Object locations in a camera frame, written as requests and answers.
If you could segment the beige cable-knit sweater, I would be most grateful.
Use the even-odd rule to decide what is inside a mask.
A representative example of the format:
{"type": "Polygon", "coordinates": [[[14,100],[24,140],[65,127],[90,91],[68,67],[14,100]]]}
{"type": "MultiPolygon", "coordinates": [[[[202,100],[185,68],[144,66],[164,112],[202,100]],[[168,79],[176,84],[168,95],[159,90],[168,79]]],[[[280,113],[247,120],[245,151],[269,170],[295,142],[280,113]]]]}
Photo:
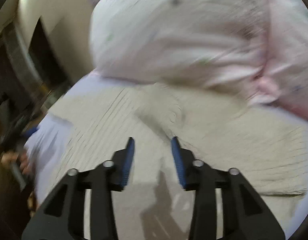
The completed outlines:
{"type": "Polygon", "coordinates": [[[307,192],[306,131],[233,95],[163,84],[70,95],[50,112],[72,123],[50,192],[70,168],[86,171],[135,140],[129,184],[113,195],[120,239],[186,239],[193,194],[176,174],[170,141],[212,168],[242,172],[283,228],[307,192]]]}

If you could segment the pink floral pillow right side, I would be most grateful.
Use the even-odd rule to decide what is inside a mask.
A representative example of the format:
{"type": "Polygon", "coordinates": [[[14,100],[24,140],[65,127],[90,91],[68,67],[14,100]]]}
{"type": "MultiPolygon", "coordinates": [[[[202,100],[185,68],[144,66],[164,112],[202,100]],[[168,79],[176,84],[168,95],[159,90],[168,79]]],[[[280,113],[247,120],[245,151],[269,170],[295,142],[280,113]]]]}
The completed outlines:
{"type": "Polygon", "coordinates": [[[260,0],[265,55],[246,86],[251,104],[273,104],[308,121],[308,0],[260,0]]]}

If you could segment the dark wooden bedside furniture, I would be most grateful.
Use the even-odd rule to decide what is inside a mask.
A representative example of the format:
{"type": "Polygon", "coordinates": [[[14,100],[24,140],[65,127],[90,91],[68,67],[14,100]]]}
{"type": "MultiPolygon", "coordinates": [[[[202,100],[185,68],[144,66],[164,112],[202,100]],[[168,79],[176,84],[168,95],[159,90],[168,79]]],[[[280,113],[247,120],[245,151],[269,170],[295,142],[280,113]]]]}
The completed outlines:
{"type": "Polygon", "coordinates": [[[37,130],[30,122],[69,88],[43,21],[37,21],[28,47],[15,24],[8,24],[0,34],[0,154],[22,152],[37,130]]]}

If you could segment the pink floral pillow with tree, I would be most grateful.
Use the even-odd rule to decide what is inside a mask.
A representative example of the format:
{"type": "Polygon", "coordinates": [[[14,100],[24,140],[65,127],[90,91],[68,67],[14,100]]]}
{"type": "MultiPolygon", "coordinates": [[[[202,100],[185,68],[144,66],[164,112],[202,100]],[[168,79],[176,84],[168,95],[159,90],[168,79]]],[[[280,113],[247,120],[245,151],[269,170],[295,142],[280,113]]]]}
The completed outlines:
{"type": "Polygon", "coordinates": [[[265,64],[265,0],[99,0],[89,47],[105,77],[239,89],[265,64]]]}

